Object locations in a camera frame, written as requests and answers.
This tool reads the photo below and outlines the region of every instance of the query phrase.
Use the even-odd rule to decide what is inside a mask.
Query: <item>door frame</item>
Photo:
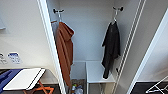
[[[56,50],[55,40],[54,40],[54,36],[52,33],[52,27],[51,27],[50,17],[49,17],[49,13],[48,13],[48,8],[47,8],[47,2],[46,2],[46,0],[37,0],[37,2],[39,5],[39,10],[40,10],[41,18],[43,21],[46,37],[48,40],[51,56],[54,61],[53,63],[55,65],[54,66],[55,72],[56,72],[55,76],[58,80],[61,94],[66,94],[65,85],[64,85],[64,81],[63,81],[63,77],[62,77],[62,72],[61,72],[61,68],[60,68],[60,64],[59,64],[58,54],[57,54],[57,50]]]

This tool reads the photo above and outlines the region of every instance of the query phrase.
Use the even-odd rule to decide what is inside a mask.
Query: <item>ironing board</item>
[[[45,94],[52,94],[54,89],[50,87],[44,87],[43,84],[40,82],[40,78],[45,72],[45,69],[32,68],[32,69],[19,69],[19,70],[17,75],[15,75],[13,78],[10,75],[8,75],[9,78],[12,79],[9,82],[7,82],[3,90],[23,90],[24,94],[28,94],[26,90],[32,90],[33,87],[38,82],[41,87],[33,89],[30,92],[30,94],[33,94],[33,92],[36,90],[43,90]]]

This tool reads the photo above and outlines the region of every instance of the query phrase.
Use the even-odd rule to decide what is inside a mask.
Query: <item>floor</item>
[[[135,84],[131,94],[162,94],[161,92],[154,92],[154,93],[145,93],[150,87],[152,87],[157,82],[138,82]],[[164,88],[168,85],[168,82],[162,82],[158,85],[159,88]]]
[[[54,88],[53,94],[61,94],[60,89],[59,89],[59,85],[53,85],[52,84],[52,85],[44,85],[44,86],[53,87]],[[4,91],[1,94],[24,94],[24,93],[23,93],[23,91]],[[36,92],[34,92],[34,94],[44,94],[44,92],[43,91],[36,91]]]

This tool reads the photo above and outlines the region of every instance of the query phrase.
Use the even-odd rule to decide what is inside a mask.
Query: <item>coat hook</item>
[[[56,12],[63,12],[64,10],[55,10],[53,9],[53,12],[56,13]]]
[[[120,11],[123,11],[124,10],[124,7],[121,7],[121,8],[115,8],[113,7],[114,10],[120,10]]]

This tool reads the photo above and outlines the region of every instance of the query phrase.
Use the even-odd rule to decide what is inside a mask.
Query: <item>wardrobe door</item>
[[[145,1],[138,18],[138,24],[133,34],[125,65],[120,75],[114,94],[130,94],[135,84],[135,74],[146,54],[155,32],[167,9],[167,0],[141,0]]]

